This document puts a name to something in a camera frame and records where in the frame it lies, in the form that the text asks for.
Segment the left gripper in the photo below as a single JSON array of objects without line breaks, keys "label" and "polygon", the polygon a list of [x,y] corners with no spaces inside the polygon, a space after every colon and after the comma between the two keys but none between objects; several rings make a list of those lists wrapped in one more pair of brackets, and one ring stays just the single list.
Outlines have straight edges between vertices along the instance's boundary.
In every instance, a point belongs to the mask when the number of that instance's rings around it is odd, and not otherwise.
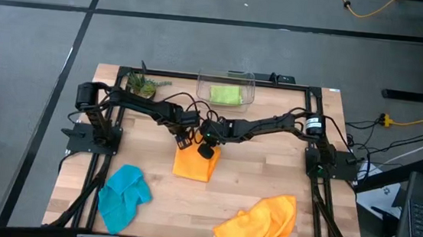
[{"label": "left gripper", "polygon": [[200,119],[198,111],[176,109],[164,123],[171,134],[176,135],[177,146],[180,150],[189,148],[194,143],[194,133],[189,133],[188,130],[196,128],[200,124]]}]

